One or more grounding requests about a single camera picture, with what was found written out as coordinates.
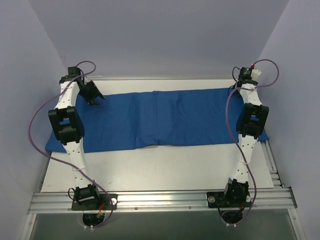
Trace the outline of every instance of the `gray wall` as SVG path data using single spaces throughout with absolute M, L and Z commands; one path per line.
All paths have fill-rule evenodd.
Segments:
M 260 97 L 270 107 L 266 130 L 307 239 L 320 236 L 319 26 L 319 0 L 290 0 L 260 56 L 276 61 L 281 70 L 279 81 L 260 90 Z M 272 66 L 259 66 L 272 81 Z
M 108 77 L 224 78 L 257 60 L 288 0 L 29 0 L 65 66 Z
M 65 68 L 26 0 L 0 1 L 0 33 L 0 239 L 15 240 L 47 163 L 28 141 L 28 123 L 57 94 Z M 43 111 L 33 132 L 41 148 L 50 132 Z

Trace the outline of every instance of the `screw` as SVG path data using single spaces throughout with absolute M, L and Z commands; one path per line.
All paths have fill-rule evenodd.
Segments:
M 111 198 L 111 201 L 112 201 L 112 204 L 113 204 L 113 205 L 116 205 L 117 202 L 118 202 L 117 199 L 115 199 L 115 198 Z
M 208 197 L 208 202 L 213 204 L 216 201 L 216 199 L 213 196 Z

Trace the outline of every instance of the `blue cloth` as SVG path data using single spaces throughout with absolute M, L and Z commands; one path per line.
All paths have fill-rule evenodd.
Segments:
M 106 95 L 100 105 L 87 105 L 81 96 L 76 110 L 83 122 L 85 153 L 131 150 L 150 145 L 194 146 L 230 144 L 225 108 L 227 88 L 153 91 Z M 236 122 L 243 108 L 241 97 L 229 105 L 229 121 L 238 138 Z M 265 132 L 260 141 L 268 140 Z M 45 149 L 65 152 L 51 135 Z

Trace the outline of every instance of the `white tabletop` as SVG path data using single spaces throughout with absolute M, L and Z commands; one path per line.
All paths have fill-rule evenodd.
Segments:
M 233 80 L 97 80 L 102 94 L 227 88 Z M 149 146 L 135 150 L 86 153 L 90 176 L 107 191 L 176 191 L 224 189 L 236 164 L 235 144 Z M 68 155 L 53 157 L 69 161 Z M 250 167 L 257 187 L 273 188 L 269 168 L 258 142 Z M 66 192 L 75 187 L 71 167 L 50 160 L 42 192 Z

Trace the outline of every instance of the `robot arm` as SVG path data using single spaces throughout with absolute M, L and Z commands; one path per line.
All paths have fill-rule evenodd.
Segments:
M 59 97 L 54 109 L 49 110 L 48 116 L 54 135 L 67 152 L 70 162 L 89 175 L 83 147 L 85 129 L 75 108 L 76 99 L 78 95 L 81 95 L 89 105 L 93 105 L 99 104 L 96 101 L 97 97 L 105 98 L 94 82 L 86 81 L 84 77 L 79 77 L 68 86 L 72 79 L 80 75 L 81 70 L 78 67 L 68 67 L 68 75 L 59 81 L 60 92 L 65 92 Z M 96 199 L 99 201 L 97 187 L 91 185 L 91 182 L 83 177 L 77 169 L 72 168 L 72 170 L 76 186 L 74 190 L 75 202 L 84 204 L 86 200 Z
M 235 224 L 243 217 L 244 207 L 249 207 L 251 197 L 249 194 L 249 173 L 247 165 L 251 162 L 252 152 L 258 137 L 263 133 L 269 108 L 264 106 L 258 97 L 256 79 L 261 74 L 258 69 L 242 67 L 239 78 L 234 87 L 241 87 L 239 94 L 242 96 L 244 106 L 236 123 L 239 147 L 243 155 L 238 152 L 236 164 L 229 176 L 224 192 L 208 192 L 209 208 L 241 208 L 239 211 L 219 213 L 228 217 L 227 223 Z

